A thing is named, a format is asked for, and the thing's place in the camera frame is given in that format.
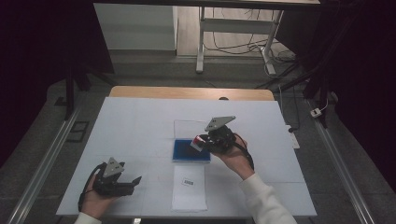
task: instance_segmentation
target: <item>white card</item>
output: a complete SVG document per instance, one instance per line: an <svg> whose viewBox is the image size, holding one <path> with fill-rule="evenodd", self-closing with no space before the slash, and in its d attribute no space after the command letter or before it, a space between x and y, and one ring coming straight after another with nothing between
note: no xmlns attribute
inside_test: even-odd
<svg viewBox="0 0 396 224"><path fill-rule="evenodd" d="M176 212L207 210L204 165L175 165L172 210Z"/></svg>

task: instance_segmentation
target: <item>white tabletop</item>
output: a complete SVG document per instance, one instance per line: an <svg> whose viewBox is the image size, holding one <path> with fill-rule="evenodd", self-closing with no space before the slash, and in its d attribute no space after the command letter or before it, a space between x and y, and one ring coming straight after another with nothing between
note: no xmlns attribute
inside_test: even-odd
<svg viewBox="0 0 396 224"><path fill-rule="evenodd" d="M248 142L255 171L273 186L294 216L315 216L304 177L277 102L107 97L57 215L78 214L78 197L92 169L114 157L125 161L119 182L143 176L132 196L107 211L115 217L250 217L239 176L218 158L205 166L207 211L172 211L175 120L209 122L236 116L227 124Z"/></svg>

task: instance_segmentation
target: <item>gray floor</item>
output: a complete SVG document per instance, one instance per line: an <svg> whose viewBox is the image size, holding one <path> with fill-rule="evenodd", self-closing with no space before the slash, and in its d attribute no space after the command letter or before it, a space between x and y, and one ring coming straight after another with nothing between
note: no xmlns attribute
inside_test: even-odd
<svg viewBox="0 0 396 224"><path fill-rule="evenodd" d="M269 78L263 72L262 60L255 59L205 59L205 71L195 74L194 59L168 56L113 55L116 75L111 76L120 85L138 86L183 86L254 89ZM281 72L287 64L279 64ZM300 75L300 70L290 74L285 82ZM42 190L26 218L25 223L73 223L71 217L60 219L54 214L67 188L79 157L85 147L98 112L108 96L110 86L102 80L90 76L92 88L82 107L77 121L88 123L87 132L70 133L64 143ZM303 169L317 217L298 218L299 223L361 223L356 215L345 188L332 165L328 152L321 141L308 106L300 97L304 84L298 85L296 103L292 90L283 92L284 117L295 131L301 148L296 155ZM31 129L23 137L13 155L0 170L0 223L7 219L21 197L35 168L49 147L64 118L64 106L55 105L59 97L64 97L64 83L56 83L49 88L48 101L43 106ZM353 135L346 129L333 112L333 101L328 106L329 131L339 147L346 164L371 209L376 223L396 223L396 195L382 175L361 148ZM106 219L105 223L131 223L131 220ZM242 223L240 220L151 220L142 223Z"/></svg>

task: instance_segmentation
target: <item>aluminum rail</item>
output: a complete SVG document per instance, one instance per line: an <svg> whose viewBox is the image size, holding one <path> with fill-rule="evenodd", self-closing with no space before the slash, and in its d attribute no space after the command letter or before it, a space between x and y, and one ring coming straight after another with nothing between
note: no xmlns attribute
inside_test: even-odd
<svg viewBox="0 0 396 224"><path fill-rule="evenodd" d="M311 106L309 101L306 102L309 106L309 110L314 109L314 107ZM358 186L355 184L352 175L348 171L347 166L342 158L342 155L340 154L337 146L332 140L332 136L330 135L327 129L323 128L323 126L321 125L318 119L315 119L314 122L315 122L315 126L317 127L318 133L329 152L330 158L332 159L332 164L334 165L335 170L340 176L341 182L346 188L346 192L350 197L350 200L356 210L356 214L361 220L361 223L375 224L375 221L371 215L367 203L366 201L364 201L364 198L361 196L361 191L359 190Z"/></svg>
<svg viewBox="0 0 396 224"><path fill-rule="evenodd" d="M49 146L49 149L47 150L46 154L44 155L37 169L35 170L33 177L31 178L20 200L15 206L14 211L11 213L11 216L9 217L7 223L23 223L26 219L30 209L33 206L33 203L35 202L35 198L43 187L44 182L46 181L47 176L50 173L50 169L52 168L53 163L55 163L55 160L59 152L61 151L62 146L64 145L64 141L66 140L66 137L69 134L73 123L76 120L78 113L83 106L83 103L85 102L86 97L86 92L81 92L78 95L76 109L70 116L69 120L65 120L61 125L61 128L59 129L54 140Z"/></svg>

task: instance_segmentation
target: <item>human hand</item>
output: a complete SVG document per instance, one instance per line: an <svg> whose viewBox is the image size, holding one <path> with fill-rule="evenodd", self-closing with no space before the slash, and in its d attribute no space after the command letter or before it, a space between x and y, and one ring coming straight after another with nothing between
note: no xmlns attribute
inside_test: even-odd
<svg viewBox="0 0 396 224"><path fill-rule="evenodd" d="M238 134L235 134L235 142L242 147L247 147L248 142L243 140ZM254 170L250 167L248 159L244 153L237 147L232 147L227 153L212 153L219 157L228 168L236 172L243 180L247 179L251 175L254 175Z"/></svg>
<svg viewBox="0 0 396 224"><path fill-rule="evenodd" d="M99 219L107 208L119 197L106 197L99 195L93 188L93 182L96 178L94 175L88 184L85 193L84 203L82 204L81 212L90 217Z"/></svg>

